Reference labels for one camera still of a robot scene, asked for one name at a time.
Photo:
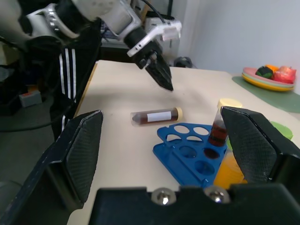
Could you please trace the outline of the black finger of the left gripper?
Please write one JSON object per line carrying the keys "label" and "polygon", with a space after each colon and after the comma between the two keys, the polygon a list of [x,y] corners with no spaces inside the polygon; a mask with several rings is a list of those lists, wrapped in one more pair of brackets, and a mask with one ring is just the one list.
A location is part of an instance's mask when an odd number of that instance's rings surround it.
{"label": "black finger of the left gripper", "polygon": [[172,75],[169,65],[161,54],[153,52],[152,54],[152,78],[157,84],[168,91],[173,91]]}
{"label": "black finger of the left gripper", "polygon": [[145,70],[161,88],[169,90],[169,66],[165,60],[152,61]]}

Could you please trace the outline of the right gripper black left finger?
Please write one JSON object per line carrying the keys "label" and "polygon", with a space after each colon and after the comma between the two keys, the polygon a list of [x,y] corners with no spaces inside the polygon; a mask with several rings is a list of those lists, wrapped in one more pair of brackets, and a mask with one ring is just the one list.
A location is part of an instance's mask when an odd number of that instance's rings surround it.
{"label": "right gripper black left finger", "polygon": [[0,215],[2,225],[66,225],[87,202],[98,163],[101,110],[70,120]]}

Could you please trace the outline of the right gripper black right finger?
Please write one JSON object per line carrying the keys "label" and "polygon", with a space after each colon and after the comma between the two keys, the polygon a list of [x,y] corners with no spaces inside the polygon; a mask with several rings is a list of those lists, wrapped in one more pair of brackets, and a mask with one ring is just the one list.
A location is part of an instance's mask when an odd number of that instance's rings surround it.
{"label": "right gripper black right finger", "polygon": [[224,106],[221,115],[235,159],[249,183],[300,185],[300,149],[263,114]]}

